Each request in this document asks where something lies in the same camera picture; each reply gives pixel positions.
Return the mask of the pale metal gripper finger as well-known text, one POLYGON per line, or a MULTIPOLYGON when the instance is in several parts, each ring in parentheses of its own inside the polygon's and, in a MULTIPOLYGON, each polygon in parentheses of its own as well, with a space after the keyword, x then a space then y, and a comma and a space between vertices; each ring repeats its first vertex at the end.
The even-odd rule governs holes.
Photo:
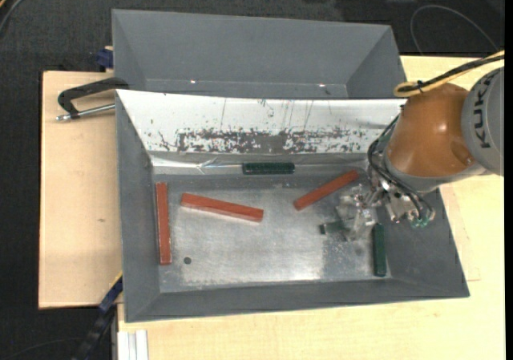
POLYGON ((342 223, 363 223, 365 206, 364 193, 359 188, 348 189, 339 195, 336 212, 342 223))
POLYGON ((366 239, 376 223, 373 208, 351 208, 345 218, 345 238, 348 241, 366 239))

